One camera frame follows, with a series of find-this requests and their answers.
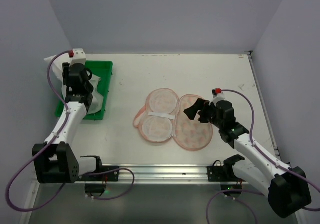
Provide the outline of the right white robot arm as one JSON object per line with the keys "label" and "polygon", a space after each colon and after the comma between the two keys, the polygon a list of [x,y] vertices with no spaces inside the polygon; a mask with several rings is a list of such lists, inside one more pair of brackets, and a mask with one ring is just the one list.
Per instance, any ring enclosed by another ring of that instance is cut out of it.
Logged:
{"label": "right white robot arm", "polygon": [[221,139],[238,151],[237,155],[225,159],[222,166],[208,167],[209,175],[220,174],[225,179],[246,181],[267,198],[272,210],[281,218],[311,204],[305,172],[300,167],[292,168],[283,163],[251,137],[251,132],[236,121],[231,102],[199,98],[183,112],[190,120],[217,127]]}

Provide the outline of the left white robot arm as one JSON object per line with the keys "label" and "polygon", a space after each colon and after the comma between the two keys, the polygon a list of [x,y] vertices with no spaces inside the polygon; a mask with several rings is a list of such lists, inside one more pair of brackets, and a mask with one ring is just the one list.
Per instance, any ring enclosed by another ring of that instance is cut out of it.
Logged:
{"label": "left white robot arm", "polygon": [[74,183],[82,175],[96,173],[101,159],[96,155],[76,157],[72,143],[93,101],[92,72],[84,64],[62,65],[66,86],[64,109],[53,132],[43,144],[35,144],[32,155],[37,180],[41,184]]}

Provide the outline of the floral laundry bag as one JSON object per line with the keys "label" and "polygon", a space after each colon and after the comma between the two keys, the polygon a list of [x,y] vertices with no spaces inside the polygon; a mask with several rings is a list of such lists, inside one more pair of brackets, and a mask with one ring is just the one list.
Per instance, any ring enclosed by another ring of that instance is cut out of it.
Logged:
{"label": "floral laundry bag", "polygon": [[136,114],[133,126],[152,144],[160,145],[173,139],[187,151],[202,150],[212,141],[213,127],[190,120],[184,113],[200,98],[194,94],[179,97],[169,88],[156,89]]}

